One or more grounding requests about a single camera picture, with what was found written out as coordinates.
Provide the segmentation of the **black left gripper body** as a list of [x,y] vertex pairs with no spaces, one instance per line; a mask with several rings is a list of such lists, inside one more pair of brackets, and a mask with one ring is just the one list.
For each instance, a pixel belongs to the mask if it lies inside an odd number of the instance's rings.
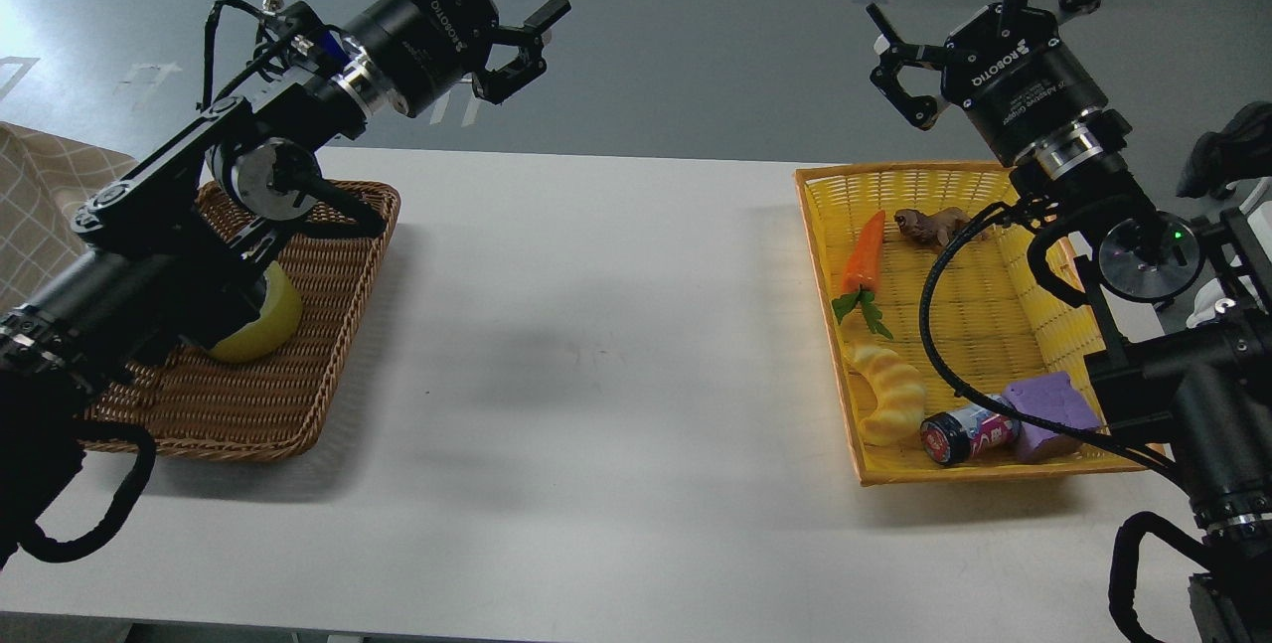
[[377,0],[343,30],[391,83],[396,111],[413,118],[481,69],[496,23],[492,0]]

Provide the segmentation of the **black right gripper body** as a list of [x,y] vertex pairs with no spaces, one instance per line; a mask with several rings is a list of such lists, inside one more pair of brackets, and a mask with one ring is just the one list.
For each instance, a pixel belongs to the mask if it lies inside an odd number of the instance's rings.
[[1004,166],[1035,159],[1063,135],[1089,130],[1103,151],[1124,149],[1130,123],[1060,36],[1054,14],[1024,6],[1001,24],[992,3],[944,41],[953,51],[941,94],[967,114]]

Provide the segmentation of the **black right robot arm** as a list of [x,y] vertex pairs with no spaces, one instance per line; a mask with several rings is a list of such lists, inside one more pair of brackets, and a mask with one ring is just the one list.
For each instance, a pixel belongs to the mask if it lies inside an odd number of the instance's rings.
[[[982,208],[944,247],[918,295],[918,341],[935,374],[968,402],[1164,477],[1187,499],[1196,535],[1151,512],[1113,545],[1110,618],[1150,642],[1136,607],[1150,536],[1191,559],[1191,613],[1203,642],[1269,639],[1269,253],[1240,210],[1180,219],[1159,208],[1123,158],[1131,127],[1061,36],[1102,0],[999,0],[940,44],[878,28],[873,85],[909,125],[962,109],[1009,172],[1018,200]],[[930,311],[954,255],[993,226],[1032,233],[1037,285],[1090,313],[1084,369],[1102,431],[1007,408],[955,375]]]

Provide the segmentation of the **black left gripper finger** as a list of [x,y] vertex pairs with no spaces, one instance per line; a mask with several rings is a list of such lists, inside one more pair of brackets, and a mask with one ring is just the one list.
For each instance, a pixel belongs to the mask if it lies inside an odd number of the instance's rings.
[[501,104],[523,86],[536,81],[536,78],[543,76],[547,71],[544,46],[550,43],[550,30],[571,8],[569,0],[547,0],[522,25],[499,24],[495,19],[485,36],[478,37],[480,44],[514,47],[515,55],[495,70],[487,69],[488,56],[482,58],[480,69],[471,76],[474,97],[482,102]]

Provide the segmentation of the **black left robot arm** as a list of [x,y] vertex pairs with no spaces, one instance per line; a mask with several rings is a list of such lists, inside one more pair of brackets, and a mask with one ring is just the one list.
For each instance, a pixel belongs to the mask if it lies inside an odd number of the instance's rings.
[[296,236],[377,239],[385,217],[322,175],[317,151],[383,107],[417,117],[459,83],[499,104],[544,75],[547,0],[504,24],[494,0],[378,0],[345,25],[305,3],[215,0],[197,117],[95,191],[70,227],[86,245],[3,314],[3,558],[90,557],[151,477],[141,424],[92,421],[128,363],[212,349],[258,322],[266,273]]

